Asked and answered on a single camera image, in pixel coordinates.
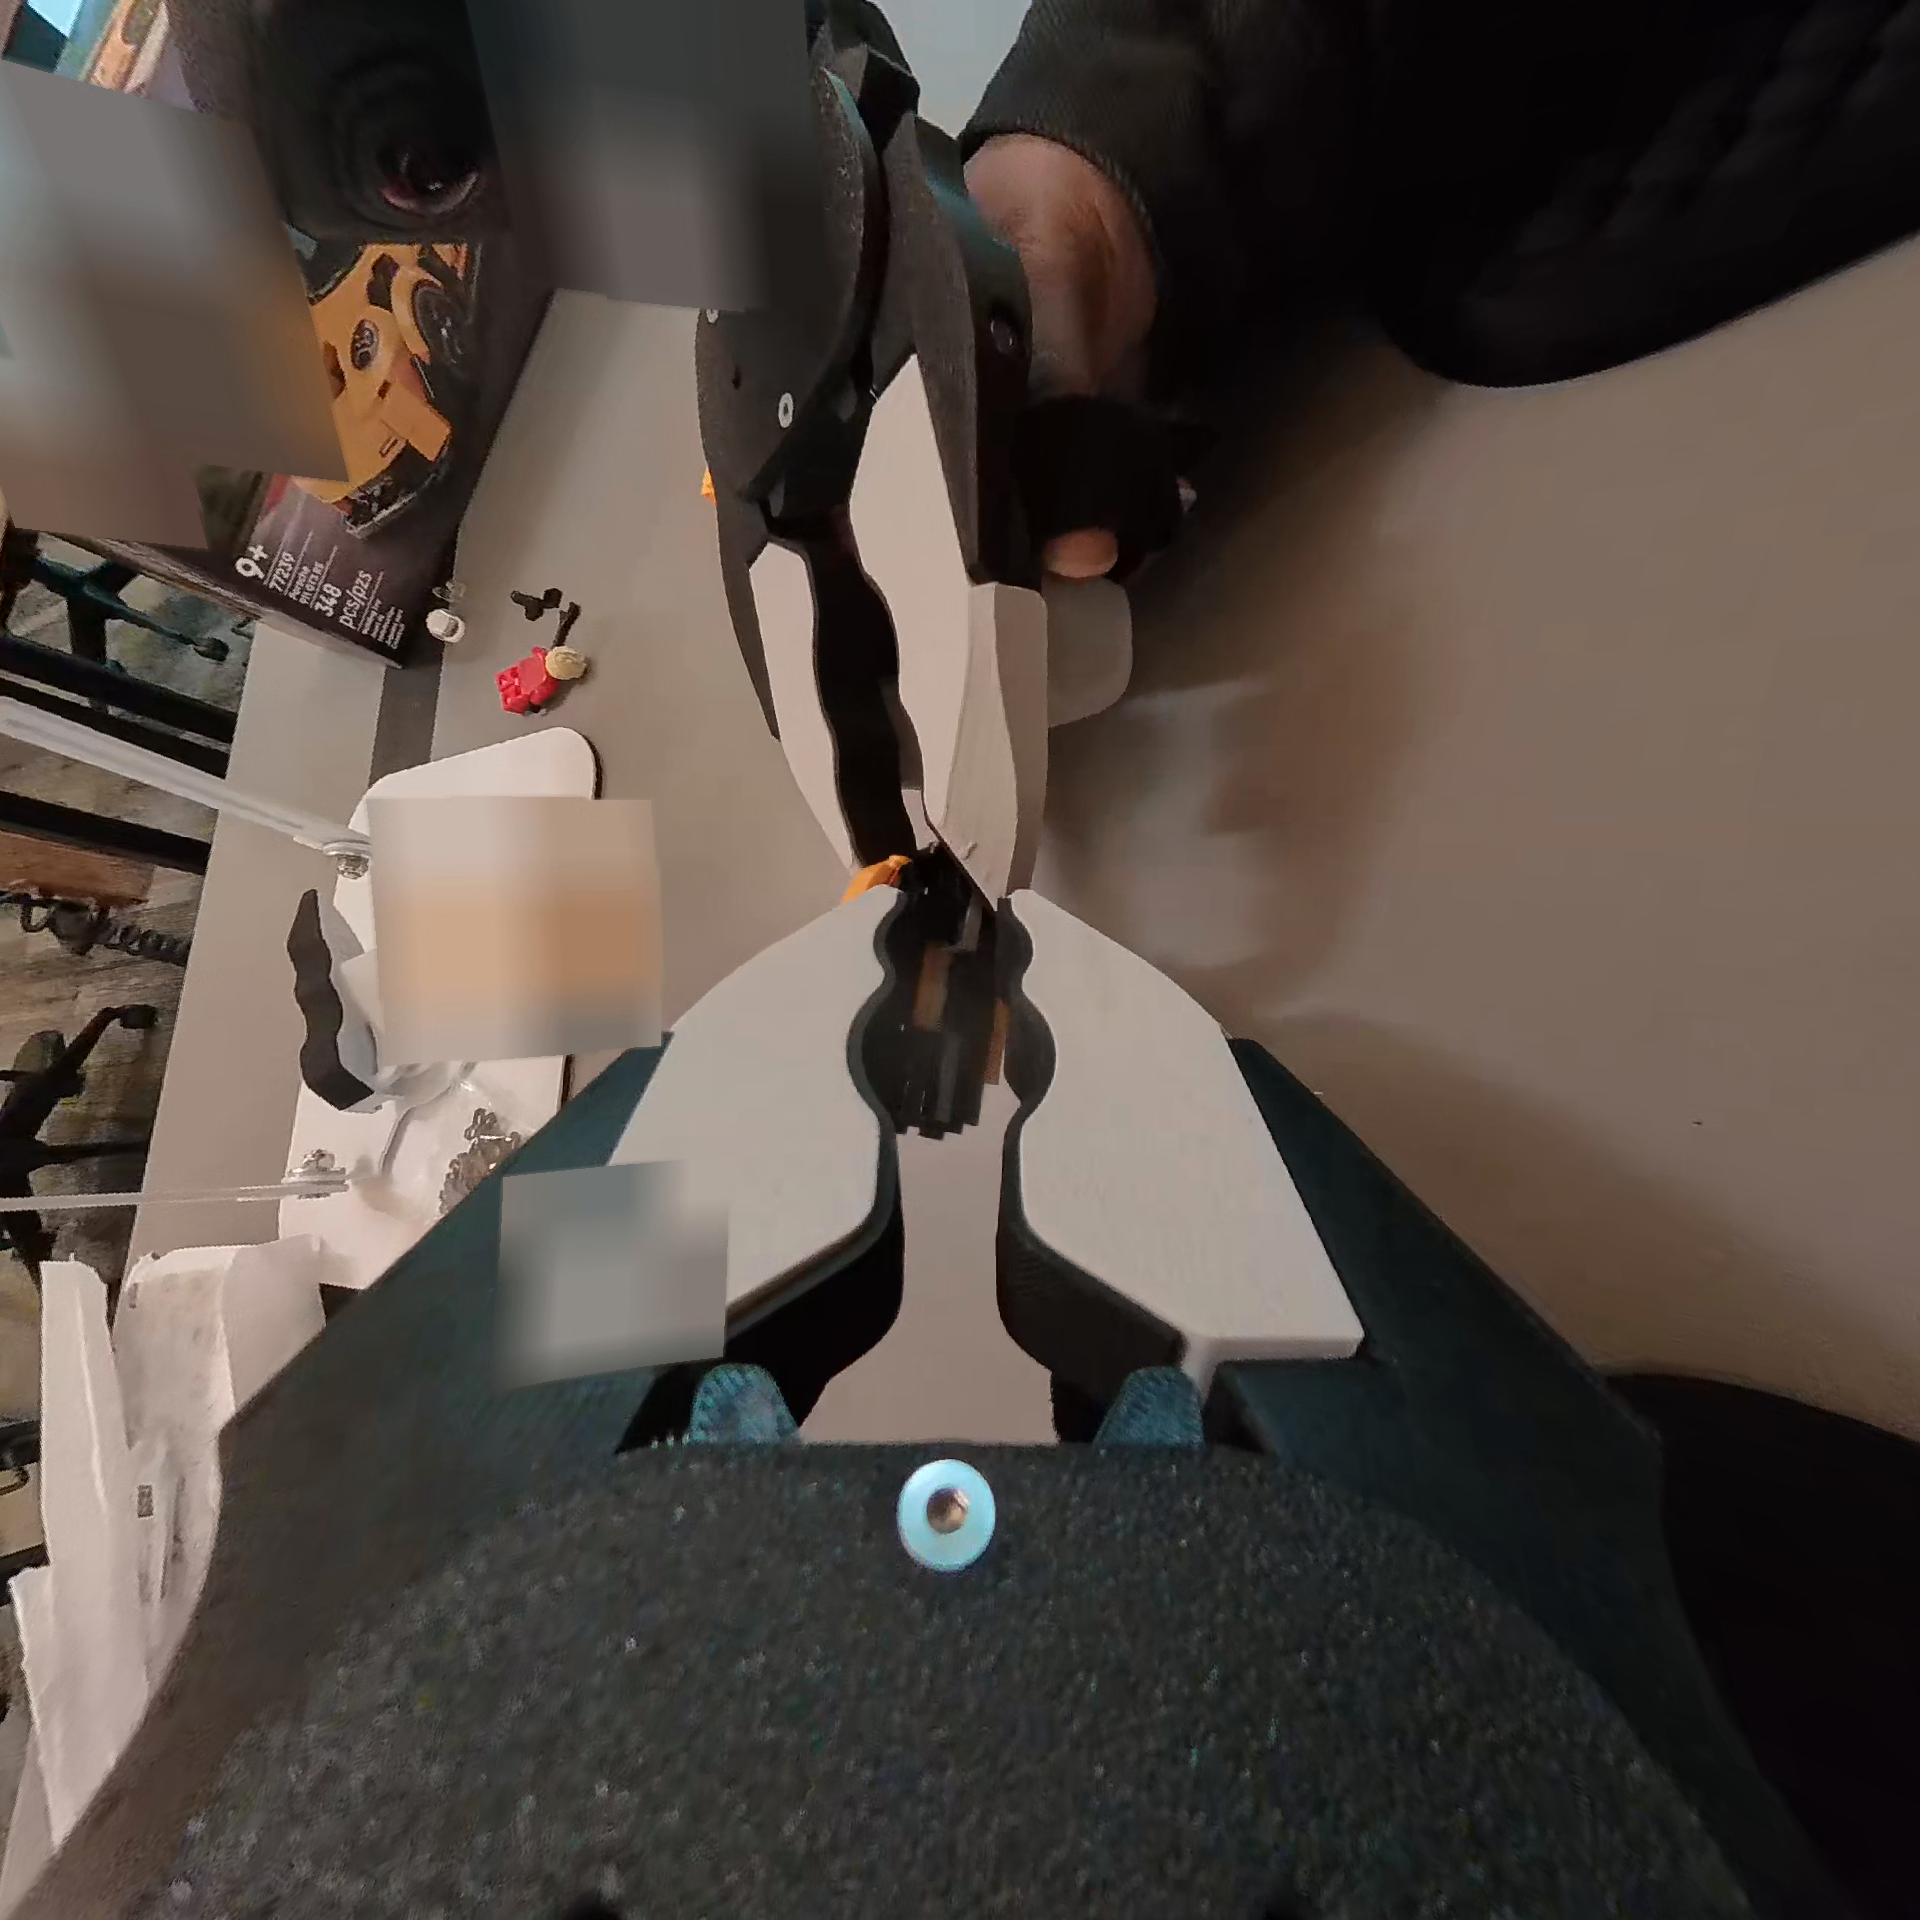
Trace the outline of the person's right hand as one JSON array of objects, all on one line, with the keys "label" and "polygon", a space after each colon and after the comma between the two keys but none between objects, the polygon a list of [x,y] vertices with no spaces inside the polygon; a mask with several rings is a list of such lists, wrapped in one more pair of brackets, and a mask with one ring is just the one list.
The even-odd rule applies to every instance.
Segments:
[{"label": "person's right hand", "polygon": [[983,143],[967,191],[985,231],[1022,256],[1033,403],[1140,397],[1156,273],[1133,199],[1091,158],[1045,135]]}]

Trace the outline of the orange black lego car section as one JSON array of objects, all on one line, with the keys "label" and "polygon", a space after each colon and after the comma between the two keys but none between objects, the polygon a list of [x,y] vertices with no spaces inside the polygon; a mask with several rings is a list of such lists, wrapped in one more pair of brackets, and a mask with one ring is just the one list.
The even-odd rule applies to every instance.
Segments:
[{"label": "orange black lego car section", "polygon": [[870,899],[883,899],[882,990],[849,1027],[849,1057],[900,1138],[956,1138],[977,1126],[1009,1052],[995,911],[943,847],[909,854]]}]

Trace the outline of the person's right forearm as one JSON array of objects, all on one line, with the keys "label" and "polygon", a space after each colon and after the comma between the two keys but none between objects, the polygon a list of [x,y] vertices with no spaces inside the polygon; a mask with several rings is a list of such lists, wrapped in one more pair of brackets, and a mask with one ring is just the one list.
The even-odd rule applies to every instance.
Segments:
[{"label": "person's right forearm", "polygon": [[1010,143],[1133,209],[1156,395],[1323,310],[1452,385],[1559,385],[1918,240],[1920,11],[1033,7],[961,158]]}]

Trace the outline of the metal stand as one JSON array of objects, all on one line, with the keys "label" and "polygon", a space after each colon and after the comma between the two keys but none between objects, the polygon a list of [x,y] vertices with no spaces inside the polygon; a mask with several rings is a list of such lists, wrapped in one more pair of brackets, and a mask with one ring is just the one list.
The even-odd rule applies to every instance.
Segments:
[{"label": "metal stand", "polygon": [[[179,801],[200,801],[208,812],[245,816],[261,831],[278,831],[305,849],[321,849],[340,882],[366,882],[375,864],[371,831],[324,820],[321,812],[250,795],[232,779],[188,770],[173,752],[135,751],[125,739],[96,735],[63,713],[33,708],[17,697],[0,706],[0,728],[21,746],[79,758],[114,779],[134,779],[160,788]],[[300,1085],[321,1092],[340,1085],[351,1067],[375,1072],[379,1039],[371,1023],[371,953],[355,948],[351,922],[321,903],[300,899],[294,931],[294,971],[298,971],[298,1007],[300,1007]],[[220,1188],[220,1191],[141,1191],[141,1198],[79,1198],[70,1210],[107,1210],[107,1205],[241,1205],[241,1200],[298,1200],[298,1198],[340,1198],[371,1188],[394,1166],[394,1149],[405,1135],[411,1108],[394,1112],[390,1138],[375,1158],[335,1164],[324,1149],[305,1152],[278,1188]]]}]

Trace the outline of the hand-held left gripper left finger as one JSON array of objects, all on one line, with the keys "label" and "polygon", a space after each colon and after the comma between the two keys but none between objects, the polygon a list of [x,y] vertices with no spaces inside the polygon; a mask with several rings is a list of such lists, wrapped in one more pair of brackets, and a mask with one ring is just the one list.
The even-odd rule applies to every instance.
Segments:
[{"label": "hand-held left gripper left finger", "polygon": [[606,1158],[674,1164],[729,1210],[723,1358],[790,1403],[820,1403],[903,1305],[900,1135],[859,1062],[900,911],[877,883],[708,987]]}]

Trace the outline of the plastic bag with lego pieces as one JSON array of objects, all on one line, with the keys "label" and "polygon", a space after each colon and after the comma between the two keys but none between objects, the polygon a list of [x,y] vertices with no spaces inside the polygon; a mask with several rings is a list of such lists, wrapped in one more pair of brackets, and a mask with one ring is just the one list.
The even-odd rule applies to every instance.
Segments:
[{"label": "plastic bag with lego pieces", "polygon": [[495,1108],[473,1108],[473,1120],[462,1126],[462,1149],[454,1152],[445,1188],[440,1188],[440,1219],[454,1215],[521,1149],[524,1149],[521,1126],[510,1126]]}]

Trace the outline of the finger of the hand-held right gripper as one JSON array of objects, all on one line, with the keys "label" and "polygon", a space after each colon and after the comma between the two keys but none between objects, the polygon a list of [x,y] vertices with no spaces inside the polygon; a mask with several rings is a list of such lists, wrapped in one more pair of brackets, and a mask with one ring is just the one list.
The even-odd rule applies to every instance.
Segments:
[{"label": "finger of the hand-held right gripper", "polygon": [[857,539],[776,539],[752,616],[790,774],[840,864],[924,849],[924,752],[900,697],[900,634]]},{"label": "finger of the hand-held right gripper", "polygon": [[977,888],[1024,888],[1045,829],[1050,657],[1037,587],[971,584],[919,634],[924,816]]}]

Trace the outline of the lego set box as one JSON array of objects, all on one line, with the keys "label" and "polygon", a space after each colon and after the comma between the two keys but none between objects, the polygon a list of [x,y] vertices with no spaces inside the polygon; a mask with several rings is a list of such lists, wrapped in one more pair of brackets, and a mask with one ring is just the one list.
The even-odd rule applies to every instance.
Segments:
[{"label": "lego set box", "polygon": [[429,639],[456,530],[552,310],[504,234],[300,251],[344,475],[208,482],[213,543],[85,539],[160,584],[384,663]]}]

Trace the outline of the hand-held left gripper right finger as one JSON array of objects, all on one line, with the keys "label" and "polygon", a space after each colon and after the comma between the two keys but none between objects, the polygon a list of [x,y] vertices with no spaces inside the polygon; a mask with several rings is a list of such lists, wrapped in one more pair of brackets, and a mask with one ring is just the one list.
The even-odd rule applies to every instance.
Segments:
[{"label": "hand-held left gripper right finger", "polygon": [[1010,979],[995,1310],[1108,1403],[1173,1367],[1348,1362],[1361,1317],[1224,1027],[1045,897],[1000,903]]}]

